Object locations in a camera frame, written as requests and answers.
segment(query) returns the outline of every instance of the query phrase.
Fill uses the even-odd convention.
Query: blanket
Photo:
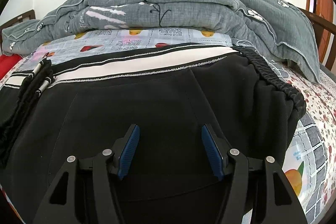
[[[190,27],[249,41],[275,61],[292,60],[320,82],[314,30],[283,0],[67,0],[42,20],[2,31],[4,54],[28,55],[39,45],[90,29]]]

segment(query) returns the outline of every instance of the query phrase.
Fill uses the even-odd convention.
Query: white stripe
[[[74,71],[58,75],[55,82],[70,79],[96,78],[107,75],[127,74],[137,71],[153,70],[178,66],[202,59],[236,52],[229,47],[190,48],[182,51],[169,52],[163,55],[115,61],[104,65],[78,68]]]
[[[6,86],[6,87],[12,88],[12,89],[19,89],[20,88],[19,86],[6,85],[6,84],[4,84],[3,86]]]
[[[93,9],[93,10],[99,10],[99,11],[103,11],[103,12],[110,12],[110,13],[116,14],[116,15],[122,15],[122,16],[124,16],[126,14],[124,11],[118,11],[118,10],[113,10],[113,9],[108,9],[108,8],[103,8],[103,7],[91,6],[90,8]]]
[[[65,69],[65,70],[62,70],[60,72],[57,72],[55,73],[54,75],[60,75],[68,70],[75,70],[79,67],[83,67],[83,66],[86,66],[86,65],[97,65],[97,64],[102,64],[102,63],[106,63],[107,61],[112,61],[112,60],[123,60],[123,59],[129,59],[129,58],[132,58],[132,57],[140,57],[140,56],[145,56],[145,55],[153,55],[153,54],[157,54],[157,53],[164,53],[164,52],[168,52],[168,51],[171,51],[171,50],[174,50],[174,49],[183,49],[183,48],[186,48],[186,47],[208,47],[208,45],[205,45],[205,44],[194,44],[194,45],[185,45],[185,46],[180,46],[180,45],[177,45],[176,47],[172,47],[172,48],[167,48],[165,50],[157,50],[156,52],[145,52],[145,53],[142,53],[142,54],[134,54],[134,55],[129,55],[129,56],[124,56],[124,57],[115,57],[115,58],[109,58],[109,59],[106,59],[106,60],[103,60],[103,61],[99,61],[99,62],[90,62],[90,63],[83,63],[83,64],[80,64],[76,67],[73,67],[73,68],[68,68],[68,69]]]
[[[112,75],[112,76],[101,77],[101,78],[65,80],[65,81],[56,82],[54,84],[56,85],[56,84],[61,84],[61,83],[94,82],[94,81],[103,81],[103,80],[120,78],[120,77],[137,77],[137,76],[144,76],[144,75],[154,75],[154,74],[158,74],[158,73],[166,73],[166,72],[170,72],[170,71],[178,71],[178,70],[182,70],[182,69],[194,68],[194,67],[204,66],[204,65],[207,65],[207,64],[213,64],[213,63],[215,63],[219,60],[223,60],[226,57],[227,57],[227,55],[224,55],[224,56],[221,56],[221,57],[218,57],[216,59],[209,60],[209,61],[196,63],[196,64],[195,63],[194,64],[189,64],[189,65],[185,65],[185,66],[181,66],[181,67],[168,68],[168,69],[164,69],[164,70],[152,70],[150,72],[140,72],[140,73],[125,74],[125,75]],[[50,85],[48,87],[48,89],[52,88],[54,86],[54,84]]]
[[[106,25],[104,29],[119,29],[119,28],[112,25]]]
[[[8,78],[6,84],[8,85],[21,85],[22,81],[26,78],[25,76],[11,76]]]
[[[31,72],[26,72],[26,73],[22,73],[22,72],[13,72],[12,76],[15,76],[15,75],[30,75]]]
[[[101,15],[101,14],[93,12],[93,11],[87,11],[86,14],[90,17],[95,17],[95,18],[98,18],[100,20],[107,20],[109,22],[118,23],[118,24],[126,24],[126,22],[121,21],[119,19],[106,17],[104,15]]]
[[[124,4],[124,5],[113,5],[111,7],[113,8],[121,8],[121,7],[124,7],[124,6],[128,6],[129,4]]]

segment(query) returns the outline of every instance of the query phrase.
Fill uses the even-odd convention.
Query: bedsheet
[[[33,69],[44,55],[58,64],[83,56],[184,42],[232,46],[227,35],[193,29],[97,30],[41,45],[22,61],[18,71]],[[238,44],[249,47],[245,42]],[[336,188],[336,84],[323,72],[322,85],[313,84],[284,64],[265,60],[279,78],[302,92],[307,103],[307,112],[299,120],[286,152],[283,171],[308,223],[314,223],[326,203],[332,202],[330,197]],[[250,217],[248,213],[243,224],[248,224]]]

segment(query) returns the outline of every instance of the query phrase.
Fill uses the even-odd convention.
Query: wooden headboard
[[[330,53],[329,53],[327,62],[325,64],[325,67],[328,70],[331,70],[334,65],[335,59],[336,59],[336,25],[332,24],[331,22],[324,19],[323,17],[318,16],[317,14],[311,13],[304,9],[300,9],[300,10],[309,18],[309,20],[313,24],[315,37],[321,37],[324,29],[334,34],[334,39],[333,39],[333,42],[330,48]]]
[[[16,25],[16,24],[19,24],[21,22],[30,20],[30,19],[35,19],[35,12],[34,12],[34,10],[30,10],[28,12],[25,12],[25,13],[17,16],[17,17],[12,18],[11,20],[7,21],[5,24],[2,24],[0,26],[0,48],[2,48],[2,36],[1,36],[1,33],[2,33],[3,29],[8,28],[8,27],[13,26],[13,25]]]

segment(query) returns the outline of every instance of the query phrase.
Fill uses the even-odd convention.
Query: orange fruit print
[[[212,37],[215,32],[210,32],[210,31],[201,31],[202,35],[205,37]]]
[[[305,164],[302,162],[301,165],[300,165],[300,167],[297,170],[290,169],[290,170],[288,170],[288,171],[285,172],[285,175],[286,175],[289,183],[293,187],[296,196],[299,196],[299,194],[301,192],[301,188],[302,188],[302,174],[303,174],[303,167],[304,167],[304,165]]]
[[[137,35],[139,33],[141,33],[142,30],[129,30],[129,34],[130,35]]]

